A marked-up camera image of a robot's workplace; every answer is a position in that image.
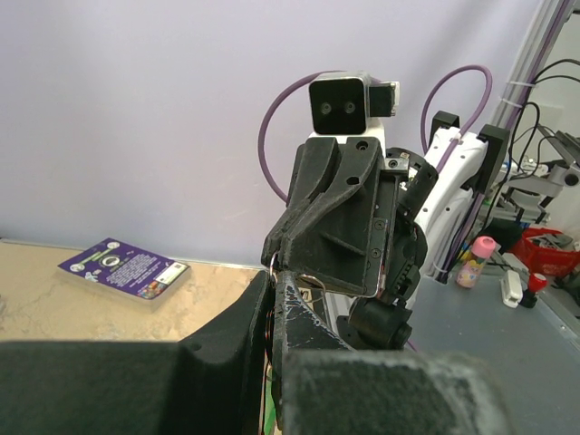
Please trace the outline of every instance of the purple box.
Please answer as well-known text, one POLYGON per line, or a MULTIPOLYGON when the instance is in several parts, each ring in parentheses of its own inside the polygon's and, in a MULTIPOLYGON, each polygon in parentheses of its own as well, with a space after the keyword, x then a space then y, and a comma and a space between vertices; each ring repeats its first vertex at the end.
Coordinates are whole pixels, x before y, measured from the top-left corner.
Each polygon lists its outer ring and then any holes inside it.
POLYGON ((113 238, 58 265, 89 282, 152 301, 188 271, 189 266, 113 238))

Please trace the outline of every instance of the white wall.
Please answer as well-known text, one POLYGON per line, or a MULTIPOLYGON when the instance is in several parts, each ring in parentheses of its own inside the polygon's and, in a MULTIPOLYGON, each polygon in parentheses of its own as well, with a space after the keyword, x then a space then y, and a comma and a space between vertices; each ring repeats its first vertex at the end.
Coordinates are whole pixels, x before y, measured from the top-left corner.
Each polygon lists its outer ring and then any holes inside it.
MULTIPOLYGON (((580 15, 572 15, 565 24, 562 33, 546 62, 546 65, 559 59, 572 58, 580 60, 580 15)), ((566 74, 580 78, 580 66, 572 64, 558 65, 547 72, 545 76, 566 74)), ((542 82, 532 92, 530 101, 537 102, 542 108, 542 124, 554 131, 566 131, 576 137, 580 136, 580 83, 569 80, 554 79, 542 82)), ((532 109, 528 109, 522 120, 519 131, 533 125, 532 109)), ((515 156, 519 156, 526 138, 514 147, 515 156)), ((527 155, 537 157, 537 142, 534 139, 527 155)), ((546 141, 542 144, 541 160, 560 159, 560 156, 546 141)), ((548 207, 551 214, 550 227, 560 229, 580 237, 580 188, 565 188, 564 191, 548 207)))
MULTIPOLYGON (((541 0, 0 2, 0 237, 256 264, 284 205, 256 157, 266 108, 328 69, 401 82, 390 146, 420 150, 421 106, 453 68, 494 74, 489 118, 541 0)), ((469 73, 433 104, 465 120, 469 73)), ((311 131, 305 92, 267 138, 287 186, 311 131)))

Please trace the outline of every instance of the pink bottle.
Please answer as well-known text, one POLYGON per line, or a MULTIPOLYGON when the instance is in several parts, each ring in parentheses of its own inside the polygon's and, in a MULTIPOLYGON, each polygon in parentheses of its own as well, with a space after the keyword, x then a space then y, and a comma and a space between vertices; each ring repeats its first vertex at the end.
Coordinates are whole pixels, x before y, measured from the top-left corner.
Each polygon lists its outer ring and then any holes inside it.
POLYGON ((468 258, 457 273, 457 284, 472 288, 478 282, 483 266, 495 250, 496 241, 493 238, 488 236, 476 238, 468 253, 468 258))

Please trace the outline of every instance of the keyring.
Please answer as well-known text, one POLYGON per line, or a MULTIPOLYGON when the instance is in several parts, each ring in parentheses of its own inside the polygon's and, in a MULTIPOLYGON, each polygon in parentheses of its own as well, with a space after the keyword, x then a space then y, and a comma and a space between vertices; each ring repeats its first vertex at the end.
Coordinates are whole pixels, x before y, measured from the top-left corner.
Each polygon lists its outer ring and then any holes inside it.
POLYGON ((270 279, 274 282, 274 284, 277 284, 278 282, 278 280, 276 279, 276 275, 274 275, 274 263, 276 262, 277 258, 278 251, 275 251, 275 253, 272 255, 272 258, 270 258, 270 268, 268 269, 270 273, 270 279))
POLYGON ((308 280, 310 280, 309 284, 314 283, 315 285, 318 285, 323 292, 323 295, 320 296, 318 299, 313 299, 311 301, 305 301, 307 304, 313 304, 315 302, 322 301, 324 299, 324 296, 326 295, 326 286, 324 285, 324 283, 320 279, 318 279, 316 276, 307 275, 307 274, 301 274, 298 276, 298 278, 304 280, 306 283, 308 283, 308 280))

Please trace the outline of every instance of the red bin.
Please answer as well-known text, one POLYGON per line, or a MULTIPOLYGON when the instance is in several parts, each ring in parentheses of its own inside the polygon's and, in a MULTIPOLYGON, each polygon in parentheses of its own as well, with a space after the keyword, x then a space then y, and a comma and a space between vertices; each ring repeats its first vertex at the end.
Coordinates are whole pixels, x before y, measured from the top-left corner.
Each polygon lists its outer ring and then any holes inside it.
POLYGON ((559 277, 568 275, 580 263, 580 252, 541 247, 528 240, 530 237, 544 234, 562 233, 555 229, 528 228, 509 252, 524 263, 532 274, 539 273, 559 277))

